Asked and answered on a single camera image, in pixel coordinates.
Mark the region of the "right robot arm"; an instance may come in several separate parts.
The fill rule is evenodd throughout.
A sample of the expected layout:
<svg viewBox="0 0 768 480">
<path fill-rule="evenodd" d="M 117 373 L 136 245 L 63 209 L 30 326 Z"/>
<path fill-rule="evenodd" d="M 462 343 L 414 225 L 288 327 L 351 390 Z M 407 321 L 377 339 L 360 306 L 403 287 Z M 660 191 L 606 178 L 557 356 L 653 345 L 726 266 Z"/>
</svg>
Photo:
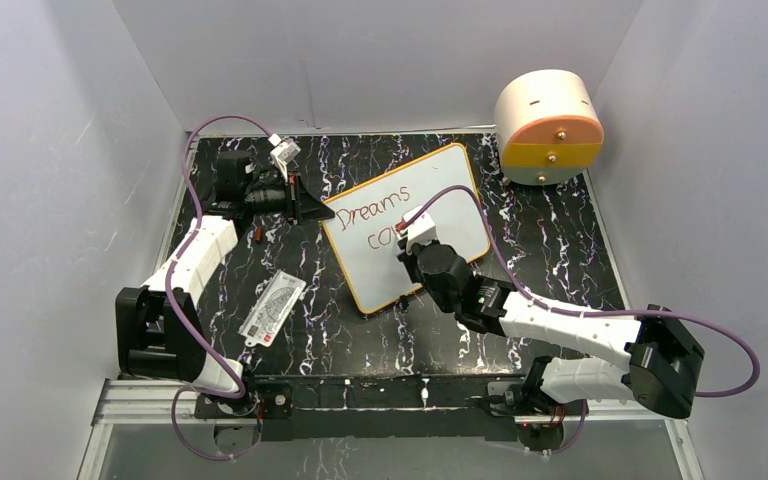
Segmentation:
<svg viewBox="0 0 768 480">
<path fill-rule="evenodd" d="M 704 350 L 665 310 L 604 312 L 529 297 L 503 280 L 476 274 L 453 247 L 402 240 L 398 260 L 438 308 L 479 334 L 529 338 L 581 353 L 541 357 L 522 387 L 537 414 L 577 400 L 633 400 L 675 419 L 690 416 Z"/>
</svg>

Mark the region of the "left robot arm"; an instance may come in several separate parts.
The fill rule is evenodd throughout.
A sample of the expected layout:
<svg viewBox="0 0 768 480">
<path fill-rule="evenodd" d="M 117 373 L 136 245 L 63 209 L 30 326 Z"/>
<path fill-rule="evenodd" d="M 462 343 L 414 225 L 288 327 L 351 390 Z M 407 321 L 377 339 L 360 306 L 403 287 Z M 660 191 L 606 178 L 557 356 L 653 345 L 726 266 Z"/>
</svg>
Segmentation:
<svg viewBox="0 0 768 480">
<path fill-rule="evenodd" d="M 206 340 L 199 298 L 255 216 L 280 214 L 299 225 L 335 213 L 307 191 L 298 172 L 281 163 L 258 169 L 246 151 L 217 157 L 211 194 L 196 206 L 188 232 L 161 268 L 115 299 L 118 363 L 123 374 L 182 381 L 219 397 L 231 414 L 246 416 L 257 407 L 259 391 L 245 380 L 241 363 Z"/>
</svg>

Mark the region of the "yellow framed whiteboard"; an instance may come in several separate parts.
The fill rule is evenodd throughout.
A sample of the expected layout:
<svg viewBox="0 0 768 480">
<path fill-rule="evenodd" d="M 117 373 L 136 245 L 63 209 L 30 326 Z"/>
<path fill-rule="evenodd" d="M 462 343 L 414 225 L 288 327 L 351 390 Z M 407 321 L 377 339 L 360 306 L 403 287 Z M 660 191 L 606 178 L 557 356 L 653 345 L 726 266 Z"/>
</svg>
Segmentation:
<svg viewBox="0 0 768 480">
<path fill-rule="evenodd" d="M 323 221 L 323 228 L 360 312 L 372 314 L 420 287 L 409 280 L 397 260 L 395 226 L 404 214 L 455 185 L 479 194 L 466 147 L 460 143 L 442 147 L 325 201 L 335 217 Z M 424 215 L 435 223 L 437 238 L 453 246 L 468 262 L 491 249 L 479 209 L 467 193 L 447 193 Z"/>
</svg>

